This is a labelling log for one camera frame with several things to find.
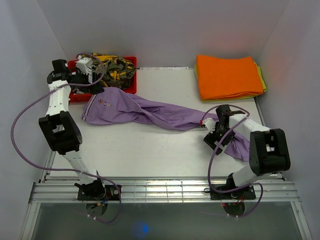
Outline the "purple trousers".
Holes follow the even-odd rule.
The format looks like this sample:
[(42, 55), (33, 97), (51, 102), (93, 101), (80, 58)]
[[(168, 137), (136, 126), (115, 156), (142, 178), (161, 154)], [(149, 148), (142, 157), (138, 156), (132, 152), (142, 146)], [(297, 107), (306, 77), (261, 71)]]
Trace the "purple trousers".
[(106, 126), (138, 123), (170, 131), (200, 127), (203, 111), (144, 99), (116, 87), (106, 87), (83, 107), (81, 119), (89, 125)]

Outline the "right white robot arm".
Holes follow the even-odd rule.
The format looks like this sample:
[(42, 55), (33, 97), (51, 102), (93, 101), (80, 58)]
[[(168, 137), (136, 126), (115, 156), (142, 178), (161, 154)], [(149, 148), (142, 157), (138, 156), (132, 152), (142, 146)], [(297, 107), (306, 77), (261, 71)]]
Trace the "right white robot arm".
[(282, 129), (271, 129), (255, 122), (250, 119), (247, 110), (236, 105), (222, 104), (214, 106), (213, 110), (216, 111), (217, 121), (205, 114), (200, 120), (200, 125), (209, 131), (204, 141), (213, 149), (209, 164), (212, 165), (214, 157), (231, 143), (237, 127), (245, 131), (244, 137), (249, 141), (249, 161), (243, 168), (230, 174), (225, 190), (215, 188), (209, 176), (207, 181), (211, 191), (237, 199), (244, 193), (244, 188), (254, 185), (261, 177), (290, 169), (291, 160)]

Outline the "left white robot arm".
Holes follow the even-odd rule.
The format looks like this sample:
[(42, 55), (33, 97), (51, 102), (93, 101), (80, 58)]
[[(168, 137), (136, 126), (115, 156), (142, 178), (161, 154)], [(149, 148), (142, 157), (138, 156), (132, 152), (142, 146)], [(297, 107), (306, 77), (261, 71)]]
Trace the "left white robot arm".
[(103, 87), (97, 83), (97, 73), (92, 58), (79, 56), (70, 67), (68, 61), (52, 61), (53, 71), (47, 76), (47, 83), (52, 94), (49, 97), (48, 110), (38, 120), (40, 129), (51, 148), (66, 159), (79, 177), (76, 187), (86, 197), (100, 200), (106, 195), (106, 187), (97, 177), (94, 167), (87, 165), (81, 154), (82, 134), (69, 113), (69, 96), (72, 87), (82, 92), (98, 94)]

